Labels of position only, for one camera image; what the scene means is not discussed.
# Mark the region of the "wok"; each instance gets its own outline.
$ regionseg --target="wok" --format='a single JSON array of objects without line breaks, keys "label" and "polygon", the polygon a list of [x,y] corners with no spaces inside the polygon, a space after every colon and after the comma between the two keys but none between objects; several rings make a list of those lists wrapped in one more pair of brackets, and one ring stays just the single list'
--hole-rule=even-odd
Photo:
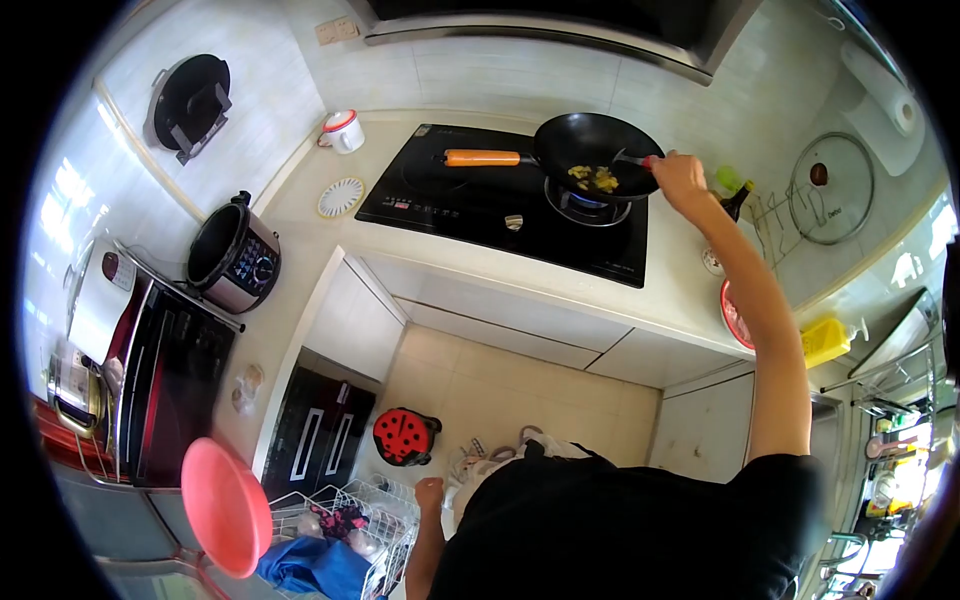
[{"label": "wok", "polygon": [[[577,196],[598,203],[625,203],[646,198],[657,191],[657,180],[649,170],[631,162],[617,161],[616,153],[626,149],[630,156],[656,155],[663,150],[649,135],[626,121],[606,114],[573,112],[554,117],[540,125],[534,135],[534,153],[522,155],[503,150],[447,150],[448,167],[538,166]],[[619,185],[611,194],[597,189],[582,190],[570,167],[610,167]]]}]

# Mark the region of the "soy sauce bottle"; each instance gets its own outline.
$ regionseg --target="soy sauce bottle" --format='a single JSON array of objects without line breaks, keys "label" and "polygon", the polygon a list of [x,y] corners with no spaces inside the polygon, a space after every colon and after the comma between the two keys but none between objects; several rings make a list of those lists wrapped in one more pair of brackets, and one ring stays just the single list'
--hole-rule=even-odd
[{"label": "soy sauce bottle", "polygon": [[754,191],[754,182],[752,180],[746,180],[743,187],[736,190],[736,193],[733,194],[729,200],[722,203],[723,209],[727,211],[727,214],[730,215],[730,218],[733,219],[735,223],[740,219],[740,206],[743,205],[752,191]]}]

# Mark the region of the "red stool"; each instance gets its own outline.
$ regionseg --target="red stool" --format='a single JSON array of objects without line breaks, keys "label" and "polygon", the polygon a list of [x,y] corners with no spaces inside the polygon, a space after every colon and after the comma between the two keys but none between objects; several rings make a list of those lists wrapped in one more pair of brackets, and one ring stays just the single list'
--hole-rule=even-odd
[{"label": "red stool", "polygon": [[373,442],[377,454],[394,467],[426,465],[434,439],[443,429],[439,419],[401,406],[376,418]]}]

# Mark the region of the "orange wok handle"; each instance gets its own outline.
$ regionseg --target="orange wok handle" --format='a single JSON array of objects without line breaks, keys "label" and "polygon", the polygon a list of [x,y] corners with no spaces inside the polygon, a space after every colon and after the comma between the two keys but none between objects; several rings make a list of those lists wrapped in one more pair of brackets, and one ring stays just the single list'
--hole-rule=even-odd
[{"label": "orange wok handle", "polygon": [[519,152],[506,150],[447,150],[448,167],[514,167],[520,164]]}]

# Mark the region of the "white countertop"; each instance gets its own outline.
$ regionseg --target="white countertop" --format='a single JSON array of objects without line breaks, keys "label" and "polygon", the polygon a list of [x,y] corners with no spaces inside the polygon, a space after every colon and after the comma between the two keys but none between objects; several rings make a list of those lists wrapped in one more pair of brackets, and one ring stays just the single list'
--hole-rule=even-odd
[{"label": "white countertop", "polygon": [[[655,331],[698,346],[752,359],[727,330],[719,307],[722,278],[701,261],[703,235],[677,214],[660,192],[650,197],[646,278],[635,289],[540,260],[399,228],[363,223],[353,213],[324,219],[317,200],[334,181],[362,180],[369,191],[420,123],[478,127],[532,135],[539,123],[477,112],[391,110],[361,113],[367,141],[353,154],[304,147],[270,199],[253,209],[279,234],[283,264],[271,295],[243,317],[214,415],[214,437],[230,444],[260,474],[279,405],[306,331],[320,307],[332,270],[344,252],[378,253],[482,277],[490,286]],[[265,373],[253,414],[230,403],[233,379],[250,363]],[[260,451],[255,452],[258,443]]]}]

